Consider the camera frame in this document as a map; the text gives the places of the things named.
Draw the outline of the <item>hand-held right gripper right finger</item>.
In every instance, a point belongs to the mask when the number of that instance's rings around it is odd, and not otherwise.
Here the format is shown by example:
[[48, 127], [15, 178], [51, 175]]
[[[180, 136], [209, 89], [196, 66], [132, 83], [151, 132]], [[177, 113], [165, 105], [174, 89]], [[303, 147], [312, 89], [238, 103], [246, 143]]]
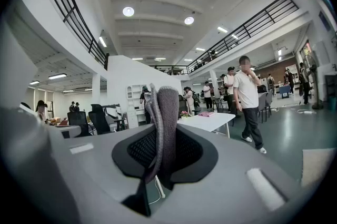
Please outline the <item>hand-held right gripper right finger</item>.
[[251, 146], [179, 124], [215, 146], [218, 161], [201, 181], [176, 184], [164, 202], [169, 224], [289, 224], [315, 192]]

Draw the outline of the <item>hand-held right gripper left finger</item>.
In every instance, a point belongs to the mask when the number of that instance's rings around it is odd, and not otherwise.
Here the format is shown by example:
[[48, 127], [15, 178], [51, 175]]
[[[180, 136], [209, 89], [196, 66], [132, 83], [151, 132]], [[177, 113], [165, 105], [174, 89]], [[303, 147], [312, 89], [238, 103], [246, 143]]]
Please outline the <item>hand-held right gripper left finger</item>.
[[104, 191], [72, 154], [60, 130], [22, 109], [0, 107], [0, 162], [21, 202], [24, 224], [162, 224]]

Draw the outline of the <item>grey cloth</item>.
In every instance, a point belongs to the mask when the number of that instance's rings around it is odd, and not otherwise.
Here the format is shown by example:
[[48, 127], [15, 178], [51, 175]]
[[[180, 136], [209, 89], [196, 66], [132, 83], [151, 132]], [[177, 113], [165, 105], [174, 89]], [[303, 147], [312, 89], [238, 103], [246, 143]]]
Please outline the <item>grey cloth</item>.
[[164, 187], [173, 188], [171, 175], [176, 162], [176, 126], [179, 117], [179, 93], [176, 88], [162, 86], [158, 90], [150, 84], [145, 96], [145, 108], [156, 129], [156, 159], [151, 170]]

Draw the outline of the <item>black mesh office chair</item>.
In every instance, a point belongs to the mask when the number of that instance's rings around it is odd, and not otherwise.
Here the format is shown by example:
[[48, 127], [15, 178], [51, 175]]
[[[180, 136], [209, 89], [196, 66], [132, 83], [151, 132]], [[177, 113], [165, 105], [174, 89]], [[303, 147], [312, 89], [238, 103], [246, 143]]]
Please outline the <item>black mesh office chair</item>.
[[67, 118], [70, 126], [78, 126], [81, 129], [80, 134], [75, 136], [76, 138], [93, 135], [93, 132], [90, 131], [85, 111], [69, 112]]

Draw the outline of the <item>white and black machine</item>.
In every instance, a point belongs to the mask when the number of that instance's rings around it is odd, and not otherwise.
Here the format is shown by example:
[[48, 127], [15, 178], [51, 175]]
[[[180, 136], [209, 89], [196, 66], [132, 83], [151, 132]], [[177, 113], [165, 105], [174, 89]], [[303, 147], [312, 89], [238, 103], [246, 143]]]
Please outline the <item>white and black machine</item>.
[[125, 130], [125, 124], [119, 104], [102, 106], [106, 121], [113, 132]]

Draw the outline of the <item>white shelf cabinet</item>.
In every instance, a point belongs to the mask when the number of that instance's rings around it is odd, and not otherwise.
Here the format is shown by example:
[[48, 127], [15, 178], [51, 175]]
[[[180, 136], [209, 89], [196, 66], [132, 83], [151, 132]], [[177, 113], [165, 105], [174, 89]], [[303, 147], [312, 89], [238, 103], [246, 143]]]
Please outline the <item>white shelf cabinet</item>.
[[128, 85], [126, 87], [127, 99], [127, 123], [130, 129], [146, 123], [144, 102], [140, 103], [140, 97], [146, 84]]

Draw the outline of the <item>beige rug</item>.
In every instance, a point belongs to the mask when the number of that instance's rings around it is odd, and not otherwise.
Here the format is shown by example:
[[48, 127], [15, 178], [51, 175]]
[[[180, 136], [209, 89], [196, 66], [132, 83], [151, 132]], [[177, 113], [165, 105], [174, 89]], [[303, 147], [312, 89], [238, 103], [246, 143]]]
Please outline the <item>beige rug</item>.
[[336, 154], [337, 148], [303, 150], [301, 186], [322, 180]]

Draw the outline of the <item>black mesh highback chair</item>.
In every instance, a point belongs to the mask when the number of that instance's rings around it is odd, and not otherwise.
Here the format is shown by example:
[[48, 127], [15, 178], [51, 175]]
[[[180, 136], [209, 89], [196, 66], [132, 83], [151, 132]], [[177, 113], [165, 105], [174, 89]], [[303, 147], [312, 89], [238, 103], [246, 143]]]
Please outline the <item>black mesh highback chair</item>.
[[182, 112], [188, 112], [188, 106], [186, 99], [182, 95], [179, 95], [179, 119], [181, 118]]

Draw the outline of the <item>blue table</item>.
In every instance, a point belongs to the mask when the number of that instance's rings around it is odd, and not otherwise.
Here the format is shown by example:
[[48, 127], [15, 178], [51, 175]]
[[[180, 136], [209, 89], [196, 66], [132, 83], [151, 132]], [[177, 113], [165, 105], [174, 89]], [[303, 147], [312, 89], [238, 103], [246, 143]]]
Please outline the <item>blue table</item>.
[[279, 87], [279, 94], [281, 96], [281, 98], [288, 98], [289, 97], [289, 93], [290, 93], [290, 85], [283, 85]]

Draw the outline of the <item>black balcony railing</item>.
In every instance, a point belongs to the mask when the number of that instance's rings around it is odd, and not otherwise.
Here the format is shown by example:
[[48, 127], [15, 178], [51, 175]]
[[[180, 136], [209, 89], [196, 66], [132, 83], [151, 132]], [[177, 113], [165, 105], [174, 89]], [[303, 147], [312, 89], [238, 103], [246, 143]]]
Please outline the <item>black balcony railing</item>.
[[188, 65], [153, 65], [152, 68], [168, 75], [190, 74], [258, 35], [298, 9], [299, 7], [294, 0], [275, 0], [221, 38]]
[[103, 51], [89, 29], [76, 0], [52, 0], [52, 2], [63, 23], [84, 46], [88, 54], [107, 69], [108, 54]]

